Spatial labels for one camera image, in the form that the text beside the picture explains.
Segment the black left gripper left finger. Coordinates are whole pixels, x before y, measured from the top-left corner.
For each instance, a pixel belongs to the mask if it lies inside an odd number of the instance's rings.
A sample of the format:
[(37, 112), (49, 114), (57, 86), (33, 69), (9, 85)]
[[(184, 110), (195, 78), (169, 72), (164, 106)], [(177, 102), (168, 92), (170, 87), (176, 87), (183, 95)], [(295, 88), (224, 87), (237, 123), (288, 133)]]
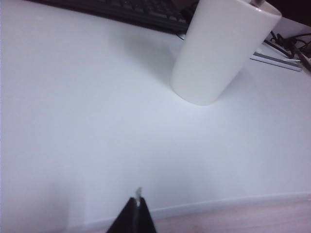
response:
[(130, 198), (107, 233), (136, 233), (138, 206), (135, 198)]

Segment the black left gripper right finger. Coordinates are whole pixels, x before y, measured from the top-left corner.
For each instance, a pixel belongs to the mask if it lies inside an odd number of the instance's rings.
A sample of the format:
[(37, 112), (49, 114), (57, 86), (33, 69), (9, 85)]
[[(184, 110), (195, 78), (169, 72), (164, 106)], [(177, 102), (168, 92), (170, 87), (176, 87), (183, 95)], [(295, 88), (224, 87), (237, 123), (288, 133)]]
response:
[(144, 198), (138, 208), (138, 233), (156, 233), (156, 228)]

